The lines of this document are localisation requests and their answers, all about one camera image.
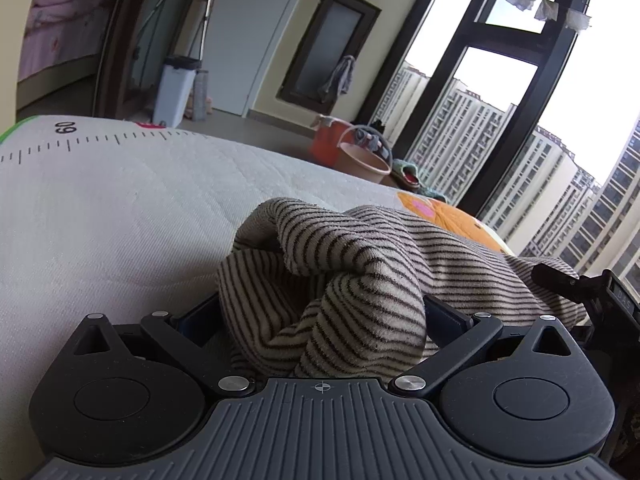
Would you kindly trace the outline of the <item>striped beige knit garment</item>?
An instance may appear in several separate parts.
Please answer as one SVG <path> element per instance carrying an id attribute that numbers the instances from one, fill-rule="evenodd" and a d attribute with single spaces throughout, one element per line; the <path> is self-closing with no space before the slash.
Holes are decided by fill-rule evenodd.
<path id="1" fill-rule="evenodd" d="M 255 372 L 390 380 L 436 351 L 425 296 L 515 326 L 543 314 L 582 322 L 584 307 L 536 285 L 534 266 L 405 209 L 273 198 L 239 227 L 217 280 L 229 333 Z"/>

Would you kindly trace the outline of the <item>green knit slippers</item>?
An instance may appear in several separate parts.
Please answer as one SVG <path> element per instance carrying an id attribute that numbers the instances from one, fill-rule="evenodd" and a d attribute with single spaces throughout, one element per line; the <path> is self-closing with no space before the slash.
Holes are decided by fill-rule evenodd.
<path id="1" fill-rule="evenodd" d="M 395 158 L 392 163 L 390 177 L 405 191 L 432 198 L 433 200 L 439 200 L 445 204 L 448 203 L 448 198 L 444 194 L 422 183 L 418 177 L 418 168 L 416 168 L 416 165 L 413 165 L 412 162 Z"/>

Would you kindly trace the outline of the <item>pink plastic basin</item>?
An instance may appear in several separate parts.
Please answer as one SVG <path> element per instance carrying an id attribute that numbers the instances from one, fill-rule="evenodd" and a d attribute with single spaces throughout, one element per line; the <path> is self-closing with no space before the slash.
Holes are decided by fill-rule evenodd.
<path id="1" fill-rule="evenodd" d="M 350 176 L 381 183 L 392 172 L 393 154 L 384 136 L 375 129 L 348 127 L 336 142 L 334 169 Z"/>

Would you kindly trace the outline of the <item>orange plastic bucket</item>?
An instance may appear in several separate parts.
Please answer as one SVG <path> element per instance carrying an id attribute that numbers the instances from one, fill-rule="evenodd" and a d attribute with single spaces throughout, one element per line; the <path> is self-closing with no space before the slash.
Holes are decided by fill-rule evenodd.
<path id="1" fill-rule="evenodd" d="M 320 165 L 332 168 L 338 156 L 337 144 L 352 140 L 351 133 L 343 136 L 348 128 L 352 128 L 352 124 L 340 118 L 319 114 L 314 118 L 311 128 L 314 129 L 309 150 L 311 157 Z"/>

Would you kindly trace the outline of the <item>mop pole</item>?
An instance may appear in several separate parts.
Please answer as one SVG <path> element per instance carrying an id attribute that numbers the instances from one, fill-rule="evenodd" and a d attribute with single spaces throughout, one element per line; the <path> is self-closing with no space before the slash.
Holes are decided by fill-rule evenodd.
<path id="1" fill-rule="evenodd" d="M 201 43 L 205 35 L 204 29 L 208 20 L 209 8 L 212 0 L 193 0 L 193 10 L 195 12 L 194 26 L 190 32 L 188 55 L 190 58 L 201 58 Z"/>

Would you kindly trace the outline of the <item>pink floral bedding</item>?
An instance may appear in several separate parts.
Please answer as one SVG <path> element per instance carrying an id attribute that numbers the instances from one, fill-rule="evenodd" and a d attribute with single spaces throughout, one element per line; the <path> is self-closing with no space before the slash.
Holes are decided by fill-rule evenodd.
<path id="1" fill-rule="evenodd" d="M 106 0 L 32 0 L 18 79 L 98 54 L 110 13 Z"/>

